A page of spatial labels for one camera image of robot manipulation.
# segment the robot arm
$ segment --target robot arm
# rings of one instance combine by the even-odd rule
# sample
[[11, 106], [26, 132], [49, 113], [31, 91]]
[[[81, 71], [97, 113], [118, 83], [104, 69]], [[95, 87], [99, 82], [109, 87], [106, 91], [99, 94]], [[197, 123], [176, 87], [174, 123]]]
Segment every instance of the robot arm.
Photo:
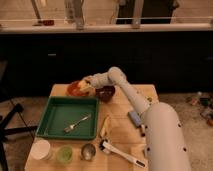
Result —
[[94, 88], [118, 85], [140, 115], [145, 127], [146, 152], [150, 171], [190, 171], [181, 124], [175, 110], [166, 103], [149, 104], [126, 80], [117, 67], [90, 78]]

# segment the fork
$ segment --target fork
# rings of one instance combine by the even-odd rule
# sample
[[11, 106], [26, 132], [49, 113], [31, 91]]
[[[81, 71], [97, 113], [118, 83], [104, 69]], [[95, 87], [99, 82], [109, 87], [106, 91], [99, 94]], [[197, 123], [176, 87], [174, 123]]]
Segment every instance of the fork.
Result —
[[69, 125], [69, 126], [67, 126], [66, 128], [64, 128], [64, 131], [65, 132], [70, 132], [70, 131], [72, 131], [73, 129], [75, 129], [75, 127], [79, 124], [79, 123], [81, 123], [82, 121], [85, 121], [85, 120], [87, 120], [87, 119], [89, 119], [91, 117], [91, 114], [88, 114], [88, 115], [86, 115], [86, 116], [84, 116], [83, 118], [81, 118], [79, 121], [77, 121], [76, 123], [74, 123], [74, 124], [71, 124], [71, 125]]

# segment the orange object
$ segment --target orange object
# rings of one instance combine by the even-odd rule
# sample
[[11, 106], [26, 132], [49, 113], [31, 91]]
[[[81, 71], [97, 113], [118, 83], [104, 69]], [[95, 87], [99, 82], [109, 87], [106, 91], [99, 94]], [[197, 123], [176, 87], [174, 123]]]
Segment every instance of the orange object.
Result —
[[67, 87], [67, 95], [68, 96], [78, 96], [78, 97], [85, 97], [88, 96], [88, 93], [82, 93], [80, 91], [80, 87], [78, 86], [78, 83], [80, 81], [73, 81], [70, 83]]

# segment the bowl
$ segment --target bowl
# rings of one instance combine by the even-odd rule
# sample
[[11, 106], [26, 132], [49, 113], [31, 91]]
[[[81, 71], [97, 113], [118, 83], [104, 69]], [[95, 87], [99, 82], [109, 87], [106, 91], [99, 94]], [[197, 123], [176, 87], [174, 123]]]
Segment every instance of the bowl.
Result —
[[56, 153], [56, 160], [61, 164], [68, 164], [72, 159], [72, 148], [69, 145], [65, 145], [59, 148]]
[[103, 88], [96, 89], [96, 97], [103, 102], [109, 102], [114, 94], [114, 86], [104, 86]]
[[66, 94], [68, 96], [78, 96], [78, 97], [85, 97], [85, 96], [88, 96], [88, 93], [82, 93], [80, 91], [80, 88], [78, 86], [78, 83], [80, 81], [73, 81], [71, 82], [68, 87], [67, 87], [67, 91], [66, 91]]

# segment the white brush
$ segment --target white brush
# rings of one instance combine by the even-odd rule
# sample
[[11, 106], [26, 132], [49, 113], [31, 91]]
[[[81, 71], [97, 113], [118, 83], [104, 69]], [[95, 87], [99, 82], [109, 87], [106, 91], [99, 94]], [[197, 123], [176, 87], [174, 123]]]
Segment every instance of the white brush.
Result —
[[124, 157], [125, 159], [127, 159], [129, 162], [139, 166], [139, 167], [142, 167], [144, 168], [145, 167], [145, 164], [136, 159], [135, 157], [127, 154], [127, 153], [124, 153], [122, 151], [120, 151], [119, 149], [117, 149], [116, 147], [114, 147], [113, 145], [111, 145], [110, 143], [107, 142], [107, 140], [103, 140], [100, 144], [100, 148], [102, 151], [104, 151], [104, 149], [106, 148], [107, 150], [111, 151], [111, 152], [114, 152], [114, 153], [117, 153], [119, 154], [120, 156]]

